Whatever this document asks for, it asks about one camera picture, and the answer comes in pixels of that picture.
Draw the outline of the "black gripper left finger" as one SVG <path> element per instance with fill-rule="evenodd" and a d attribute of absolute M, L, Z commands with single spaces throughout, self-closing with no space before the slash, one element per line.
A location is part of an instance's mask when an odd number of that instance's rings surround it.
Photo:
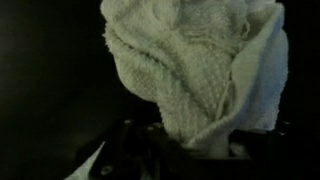
<path fill-rule="evenodd" d="M 152 125 L 128 119 L 107 136 L 88 173 L 89 180 L 161 180 L 160 162 L 147 140 Z"/>

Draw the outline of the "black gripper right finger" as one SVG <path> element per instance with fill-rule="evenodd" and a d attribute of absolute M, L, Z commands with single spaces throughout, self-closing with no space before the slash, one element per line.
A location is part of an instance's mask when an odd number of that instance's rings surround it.
<path fill-rule="evenodd" d="M 297 121 L 279 120 L 273 130 L 234 130 L 259 180 L 320 180 L 319 139 Z"/>

